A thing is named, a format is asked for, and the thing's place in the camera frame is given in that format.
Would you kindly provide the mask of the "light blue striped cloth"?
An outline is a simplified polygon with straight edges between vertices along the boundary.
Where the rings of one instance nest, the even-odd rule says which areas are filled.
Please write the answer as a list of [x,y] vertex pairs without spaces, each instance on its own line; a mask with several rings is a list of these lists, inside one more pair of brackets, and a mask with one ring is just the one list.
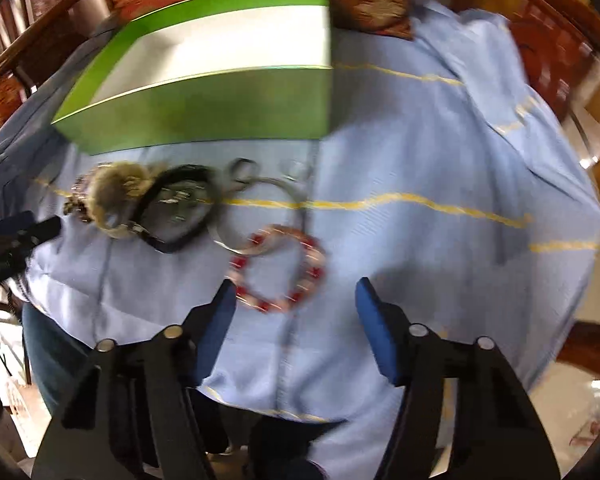
[[[112,160],[237,157],[300,174],[326,280],[297,313],[238,307],[202,392],[294,422],[342,422],[309,450],[327,479],[371,479],[399,390],[373,362],[355,313],[366,276],[380,298],[454,341],[492,337],[526,388],[567,337],[600,242],[600,203],[559,122],[528,86],[505,18],[416,8],[416,39],[332,33],[335,129],[323,140],[195,142]],[[60,98],[112,37],[102,32],[0,130],[0,216],[60,214],[61,197],[106,155],[80,154],[50,124]],[[228,252],[205,240],[160,255],[66,219],[21,279],[68,336],[141,341],[221,284]]]

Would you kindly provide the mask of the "black watch band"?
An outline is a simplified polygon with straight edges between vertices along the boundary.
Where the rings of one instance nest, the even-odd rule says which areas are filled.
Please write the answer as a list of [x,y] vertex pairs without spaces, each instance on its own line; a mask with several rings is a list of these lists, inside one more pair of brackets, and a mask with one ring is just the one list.
[[206,166],[177,166],[156,177],[140,196],[128,227],[162,254],[183,249],[207,231],[221,210],[222,193]]

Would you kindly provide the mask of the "green cardboard box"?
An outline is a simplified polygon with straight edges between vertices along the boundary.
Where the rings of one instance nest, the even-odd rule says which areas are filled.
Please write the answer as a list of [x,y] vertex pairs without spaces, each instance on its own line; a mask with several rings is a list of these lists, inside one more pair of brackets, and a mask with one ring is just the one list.
[[185,0],[134,18],[53,124],[87,154],[329,132],[329,0]]

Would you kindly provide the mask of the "dark wooden chair frame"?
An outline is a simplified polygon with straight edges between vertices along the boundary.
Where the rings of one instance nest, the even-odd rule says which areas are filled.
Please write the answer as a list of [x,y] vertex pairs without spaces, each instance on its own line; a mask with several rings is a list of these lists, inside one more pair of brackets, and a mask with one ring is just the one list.
[[[414,41],[416,39],[416,8],[430,1],[446,8],[446,6],[438,3],[436,0],[410,0],[410,20],[413,38],[406,41]],[[455,15],[460,15],[466,11],[488,12],[481,9],[465,9],[461,11],[447,9]],[[329,13],[332,33],[335,30],[357,32],[356,30],[338,28],[335,25],[335,22],[332,20],[330,0]],[[572,90],[577,84],[580,84],[586,72],[591,67],[593,55],[600,52],[600,18],[598,18],[587,6],[577,0],[521,0],[513,15],[500,16],[505,18],[505,23],[507,25],[506,30],[513,36],[514,45],[517,48],[523,70],[522,73],[524,74],[524,78],[526,78],[528,86],[530,86],[547,104],[554,113],[560,128],[562,129],[562,118],[565,116]],[[99,28],[93,32],[93,35],[85,40],[80,47],[83,47],[88,40],[95,39],[102,32],[112,32],[113,37],[123,26],[132,20],[125,21],[121,12],[114,6],[114,16],[102,22],[102,24],[99,25]],[[362,34],[382,36],[368,34],[367,32],[362,32]],[[64,65],[68,62],[69,58],[76,54],[78,49],[66,59]],[[332,48],[332,36],[330,36],[331,55],[332,50],[334,49]],[[87,66],[69,87],[68,93],[91,62],[87,62]],[[336,63],[332,58],[332,87],[334,86],[335,67]],[[44,84],[42,84],[38,90],[42,90]],[[334,89],[332,88],[332,98],[334,97],[334,93]],[[30,96],[27,101],[24,101],[21,106],[26,103],[29,104],[29,101],[32,102],[32,96]],[[66,96],[60,98],[59,107],[61,107],[62,102],[65,101]],[[58,132],[68,144],[78,148],[80,154],[87,154],[76,144],[68,140],[54,126],[53,119],[57,110],[55,113],[52,112],[52,117],[50,118],[50,124],[54,130]],[[333,121],[335,118],[334,115],[334,107],[332,106],[331,99],[329,132],[327,134],[332,133],[332,130],[335,129]],[[265,141],[318,141],[323,140],[324,137],[325,136],[321,139],[313,140],[268,139]],[[140,196],[148,190],[156,180],[156,177],[163,171],[183,165],[206,165],[193,164],[192,162],[171,165],[170,162],[112,160],[109,155],[111,153],[131,150],[137,150],[137,148],[95,155],[87,154],[92,157],[106,155],[108,160],[104,160],[103,162],[100,161],[83,174],[79,174],[79,177],[77,177],[73,183],[69,184],[68,190],[58,188],[58,186],[54,184],[46,185],[46,188],[51,188],[52,191],[54,191],[56,195],[59,195],[61,200],[63,200],[63,202],[61,202],[60,214],[46,214],[46,217],[40,218],[30,209],[19,209],[14,214],[8,214],[6,217],[0,216],[0,220],[14,216],[15,214],[20,214],[20,212],[23,211],[31,211],[36,221],[43,221],[51,216],[60,218],[61,232],[56,238],[61,236],[62,231],[64,230],[63,227],[66,226],[67,223],[66,219],[71,219],[79,221],[86,226],[93,225],[98,232],[102,232],[102,234],[105,234],[110,240],[126,240],[127,238],[130,238],[131,240],[140,240],[142,242],[137,235],[130,232],[128,227],[130,215],[132,214],[136,202],[140,199]],[[282,175],[276,174],[276,176],[274,176],[274,174],[262,170],[261,165],[251,158],[237,157],[220,171],[218,168],[211,166],[206,167],[209,167],[214,171],[214,182],[222,193],[221,204],[223,195],[229,188],[236,182],[244,183],[245,180],[251,177],[280,179],[286,183],[290,183],[299,192],[303,191],[298,185],[294,185],[296,182],[301,181],[301,179],[297,178],[300,177],[299,171],[283,171]],[[304,300],[311,298],[314,292],[317,292],[318,286],[325,283],[327,261],[326,249],[315,236],[309,234],[308,220],[306,220],[306,203],[308,201],[306,200],[306,194],[301,194],[301,196],[303,198],[304,208],[303,231],[298,231],[293,228],[280,228],[283,233],[283,244],[281,244],[279,248],[262,256],[238,256],[228,252],[230,262],[228,263],[228,268],[225,271],[222,281],[228,278],[236,284],[238,296],[236,298],[236,311],[234,317],[239,311],[238,307],[255,310],[257,313],[263,314],[297,313],[300,304],[302,304]],[[207,236],[212,240],[209,228],[204,234],[186,245],[183,249],[193,248],[193,244],[200,240],[205,240]],[[30,255],[27,256],[26,268],[23,272],[17,274],[15,278],[14,291],[29,304],[32,304],[32,301],[25,297],[26,294],[22,291],[23,287],[21,287],[21,279],[24,278],[24,274],[26,274],[29,269],[33,254],[37,249],[42,248],[42,246],[47,243],[49,242],[32,250]],[[178,252],[174,252],[173,254],[162,254],[159,252],[159,254],[170,256],[175,255]],[[215,292],[212,292],[210,299],[204,300],[205,302],[197,304],[196,306],[193,306],[193,308],[208,304],[221,284],[215,289]],[[57,328],[61,335],[74,339],[73,336],[68,336],[64,333],[59,325],[50,319],[50,316],[47,316],[41,309],[35,306],[33,307],[42,314],[44,320],[50,322],[50,324]],[[190,308],[186,315],[188,315],[193,308]],[[163,328],[158,328],[157,333],[154,333],[152,336],[148,336],[141,341],[148,340],[153,336],[158,335],[158,333],[162,332],[168,326],[183,322],[186,315],[184,315],[184,318],[181,318],[181,321],[171,322]],[[127,345],[120,344],[120,342],[117,342],[111,337],[99,339],[96,341],[96,344],[105,339],[110,339],[121,347]],[[96,347],[96,344],[93,344],[92,346],[84,344],[84,346],[87,349],[93,349]]]

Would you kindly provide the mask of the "silver bangle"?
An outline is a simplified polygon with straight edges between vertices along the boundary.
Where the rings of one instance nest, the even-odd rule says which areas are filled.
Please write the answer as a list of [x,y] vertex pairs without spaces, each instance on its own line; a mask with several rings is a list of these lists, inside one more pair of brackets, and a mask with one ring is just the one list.
[[238,256],[262,256],[283,244],[280,228],[304,230],[301,193],[290,183],[267,177],[236,182],[223,195],[212,240]]

